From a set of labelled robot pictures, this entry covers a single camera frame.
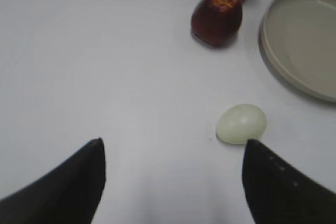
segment plate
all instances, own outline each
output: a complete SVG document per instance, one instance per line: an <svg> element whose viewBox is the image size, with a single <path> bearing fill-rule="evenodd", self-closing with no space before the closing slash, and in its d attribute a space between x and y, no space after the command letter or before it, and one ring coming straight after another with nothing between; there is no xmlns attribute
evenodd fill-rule
<svg viewBox="0 0 336 224"><path fill-rule="evenodd" d="M260 39L270 64L289 83L336 102L336 0L274 0Z"/></svg>

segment red apple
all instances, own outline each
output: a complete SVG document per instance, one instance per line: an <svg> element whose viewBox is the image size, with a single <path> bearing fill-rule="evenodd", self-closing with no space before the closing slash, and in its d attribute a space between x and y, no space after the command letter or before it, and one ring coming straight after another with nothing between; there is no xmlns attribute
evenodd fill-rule
<svg viewBox="0 0 336 224"><path fill-rule="evenodd" d="M202 0L191 18L193 33L218 47L238 32L243 19L240 0Z"/></svg>

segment white table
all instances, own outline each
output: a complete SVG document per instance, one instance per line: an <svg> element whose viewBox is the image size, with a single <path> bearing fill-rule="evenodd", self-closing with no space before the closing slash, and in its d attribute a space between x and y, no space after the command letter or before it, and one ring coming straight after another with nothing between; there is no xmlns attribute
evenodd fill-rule
<svg viewBox="0 0 336 224"><path fill-rule="evenodd" d="M93 224L252 224L244 147L215 127L239 103L267 115L263 141L336 191L336 105L281 84L248 0L237 40L190 36L199 0L0 0L0 198L103 137L107 184Z"/></svg>

